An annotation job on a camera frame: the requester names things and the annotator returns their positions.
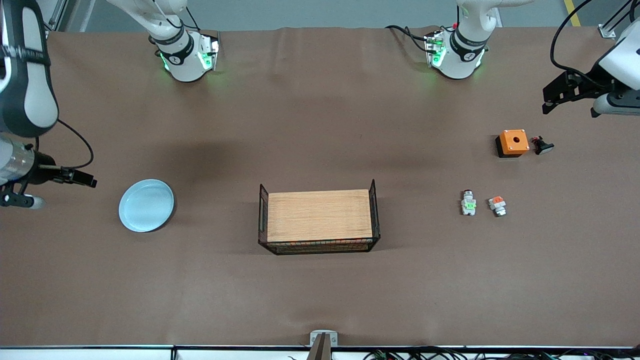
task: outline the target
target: orange box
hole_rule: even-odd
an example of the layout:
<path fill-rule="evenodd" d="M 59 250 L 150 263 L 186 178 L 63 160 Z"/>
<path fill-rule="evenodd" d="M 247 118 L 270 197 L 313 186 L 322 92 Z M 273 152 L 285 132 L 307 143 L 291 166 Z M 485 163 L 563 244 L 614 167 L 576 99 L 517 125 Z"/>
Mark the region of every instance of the orange box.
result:
<path fill-rule="evenodd" d="M 495 145 L 501 158 L 517 158 L 529 151 L 529 140 L 523 129 L 504 130 L 495 138 Z"/>

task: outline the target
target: light blue round plate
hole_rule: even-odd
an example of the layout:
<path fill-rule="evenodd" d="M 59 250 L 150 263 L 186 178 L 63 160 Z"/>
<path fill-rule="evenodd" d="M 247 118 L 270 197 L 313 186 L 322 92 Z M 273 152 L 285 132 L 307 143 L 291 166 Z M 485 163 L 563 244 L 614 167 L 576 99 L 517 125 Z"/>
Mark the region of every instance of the light blue round plate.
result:
<path fill-rule="evenodd" d="M 173 191 L 166 183 L 147 179 L 133 184 L 120 200 L 120 221 L 127 229 L 146 233 L 161 227 L 173 211 Z"/>

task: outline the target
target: brown table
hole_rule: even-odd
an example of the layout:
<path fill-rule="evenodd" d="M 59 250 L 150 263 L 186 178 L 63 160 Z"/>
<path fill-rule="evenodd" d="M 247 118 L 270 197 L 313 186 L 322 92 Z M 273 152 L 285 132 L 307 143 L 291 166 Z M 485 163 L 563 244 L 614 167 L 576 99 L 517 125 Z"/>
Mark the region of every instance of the brown table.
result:
<path fill-rule="evenodd" d="M 443 78 L 385 29 L 224 33 L 217 74 L 171 79 L 146 34 L 53 33 L 61 119 L 95 148 L 96 189 L 34 186 L 3 209 L 2 345 L 635 345 L 640 335 L 640 124 L 590 101 L 541 114 L 554 29 L 498 29 L 483 66 Z M 587 70 L 612 43 L 567 29 L 558 59 Z M 503 129 L 557 148 L 495 155 Z M 58 126 L 41 150 L 86 159 Z M 160 231 L 118 219 L 136 181 L 173 188 Z M 368 254 L 274 256 L 257 244 L 271 192 L 367 188 Z M 480 202 L 460 215 L 460 191 Z M 485 200 L 501 195 L 509 215 Z"/>

